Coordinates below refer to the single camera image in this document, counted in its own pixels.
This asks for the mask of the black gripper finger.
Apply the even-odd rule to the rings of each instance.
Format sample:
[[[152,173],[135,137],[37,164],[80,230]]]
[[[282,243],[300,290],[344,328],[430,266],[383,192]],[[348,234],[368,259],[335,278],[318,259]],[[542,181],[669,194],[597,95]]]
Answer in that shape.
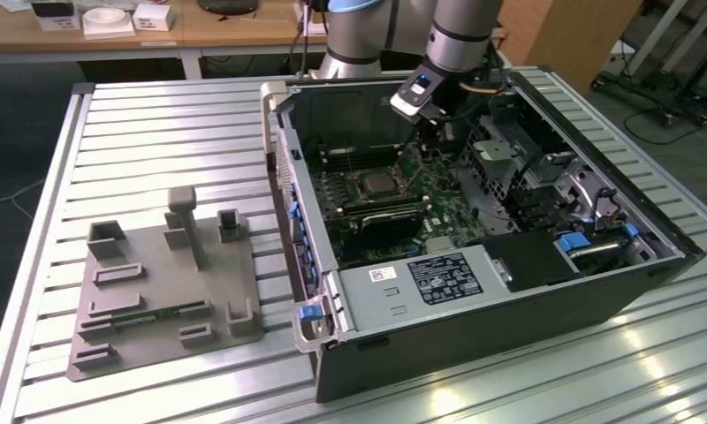
[[[442,124],[435,127],[435,136],[432,141],[432,149],[442,154],[451,152],[452,146],[452,124]]]
[[[416,126],[416,147],[419,158],[424,163],[432,162],[430,143],[434,139],[434,126],[428,121],[422,121]]]

